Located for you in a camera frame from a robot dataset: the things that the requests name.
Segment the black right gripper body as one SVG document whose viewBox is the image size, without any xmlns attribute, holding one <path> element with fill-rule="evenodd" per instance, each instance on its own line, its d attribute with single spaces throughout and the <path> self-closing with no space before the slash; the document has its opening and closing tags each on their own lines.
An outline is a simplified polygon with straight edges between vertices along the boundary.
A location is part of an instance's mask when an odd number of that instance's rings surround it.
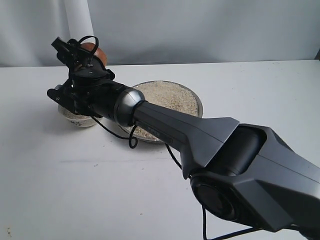
<svg viewBox="0 0 320 240">
<path fill-rule="evenodd" d="M 114 78 L 111 70 L 100 66 L 70 70 L 61 86 L 61 106 L 75 115 L 126 118 L 128 87 Z"/>
</svg>

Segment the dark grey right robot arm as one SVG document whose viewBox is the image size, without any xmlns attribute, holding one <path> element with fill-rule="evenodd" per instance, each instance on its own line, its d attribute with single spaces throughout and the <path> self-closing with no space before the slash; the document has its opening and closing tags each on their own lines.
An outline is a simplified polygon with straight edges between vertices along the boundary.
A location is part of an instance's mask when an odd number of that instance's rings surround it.
<svg viewBox="0 0 320 240">
<path fill-rule="evenodd" d="M 176 163 L 202 212 L 246 226 L 223 239 L 283 229 L 319 239 L 320 169 L 270 127 L 231 117 L 201 118 L 149 103 L 139 90 L 115 82 L 115 74 L 81 40 L 56 38 L 52 46 L 68 67 L 68 78 L 47 96 L 76 115 L 140 127 L 168 151 L 179 151 Z"/>
</svg>

